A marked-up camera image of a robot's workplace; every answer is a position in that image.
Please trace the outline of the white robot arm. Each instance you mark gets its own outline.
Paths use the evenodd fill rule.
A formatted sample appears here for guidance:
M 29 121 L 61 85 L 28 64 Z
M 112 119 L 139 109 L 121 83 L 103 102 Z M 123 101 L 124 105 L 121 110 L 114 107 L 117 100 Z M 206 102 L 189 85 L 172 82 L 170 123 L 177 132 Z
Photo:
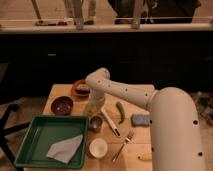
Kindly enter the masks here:
M 106 68 L 90 73 L 86 84 L 89 102 L 98 107 L 108 93 L 149 112 L 153 171 L 206 171 L 198 112 L 188 93 L 111 81 Z

